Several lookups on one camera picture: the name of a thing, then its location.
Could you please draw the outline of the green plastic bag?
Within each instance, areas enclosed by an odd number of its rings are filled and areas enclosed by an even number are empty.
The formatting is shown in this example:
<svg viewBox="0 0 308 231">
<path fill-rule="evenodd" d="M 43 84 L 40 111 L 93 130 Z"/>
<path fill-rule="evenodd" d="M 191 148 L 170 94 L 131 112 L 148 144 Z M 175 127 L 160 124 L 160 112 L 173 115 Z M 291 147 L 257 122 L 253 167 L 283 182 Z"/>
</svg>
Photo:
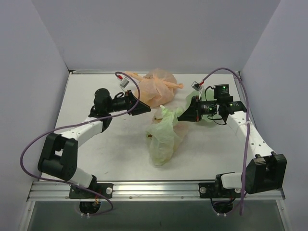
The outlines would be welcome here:
<svg viewBox="0 0 308 231">
<path fill-rule="evenodd" d="M 184 109 L 161 105 L 146 130 L 147 147 L 155 166 L 167 163 L 177 151 L 189 131 L 188 122 L 178 121 Z"/>
</svg>

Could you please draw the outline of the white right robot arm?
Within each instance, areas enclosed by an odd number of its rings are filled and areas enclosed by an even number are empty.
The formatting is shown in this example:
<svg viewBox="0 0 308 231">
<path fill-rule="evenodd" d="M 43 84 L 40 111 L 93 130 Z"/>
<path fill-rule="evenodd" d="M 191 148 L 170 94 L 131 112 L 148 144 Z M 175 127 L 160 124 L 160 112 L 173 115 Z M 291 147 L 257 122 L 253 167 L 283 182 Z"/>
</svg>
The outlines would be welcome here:
<svg viewBox="0 0 308 231">
<path fill-rule="evenodd" d="M 244 142 L 244 169 L 241 173 L 217 175 L 213 185 L 214 193 L 224 197 L 236 189 L 247 194 L 255 194 L 282 188 L 286 157 L 277 154 L 266 144 L 251 123 L 248 109 L 241 101 L 234 101 L 230 95 L 229 85 L 215 85 L 212 89 L 212 101 L 193 96 L 190 105 L 178 117 L 178 121 L 199 122 L 205 115 L 218 115 L 232 129 L 239 141 Z"/>
</svg>

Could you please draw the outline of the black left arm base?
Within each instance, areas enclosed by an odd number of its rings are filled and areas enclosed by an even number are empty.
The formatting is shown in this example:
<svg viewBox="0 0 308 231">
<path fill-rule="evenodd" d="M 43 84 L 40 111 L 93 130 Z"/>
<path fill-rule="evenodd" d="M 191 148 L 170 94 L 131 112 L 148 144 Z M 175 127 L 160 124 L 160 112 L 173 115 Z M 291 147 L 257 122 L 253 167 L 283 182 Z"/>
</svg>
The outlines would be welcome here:
<svg viewBox="0 0 308 231">
<path fill-rule="evenodd" d="M 99 183 L 93 177 L 88 188 L 70 186 L 69 199 L 78 199 L 78 209 L 81 214 L 90 217 L 111 212 L 114 205 L 111 202 L 114 184 L 111 182 Z"/>
</svg>

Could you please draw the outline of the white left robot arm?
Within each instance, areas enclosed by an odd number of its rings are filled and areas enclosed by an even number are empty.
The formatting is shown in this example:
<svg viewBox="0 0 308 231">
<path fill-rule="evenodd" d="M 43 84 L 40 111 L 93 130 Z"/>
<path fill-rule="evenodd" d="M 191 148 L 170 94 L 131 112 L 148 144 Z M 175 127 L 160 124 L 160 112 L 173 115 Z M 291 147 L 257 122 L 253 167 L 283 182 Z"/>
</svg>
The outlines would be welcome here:
<svg viewBox="0 0 308 231">
<path fill-rule="evenodd" d="M 121 97 L 110 96 L 107 89 L 101 88 L 94 93 L 94 105 L 89 116 L 80 127 L 47 135 L 38 161 L 38 170 L 47 175 L 80 186 L 80 192 L 87 198 L 97 193 L 97 179 L 77 166 L 77 153 L 81 145 L 109 127 L 113 112 L 126 111 L 136 116 L 150 112 L 150 107 L 138 101 L 132 91 Z"/>
</svg>

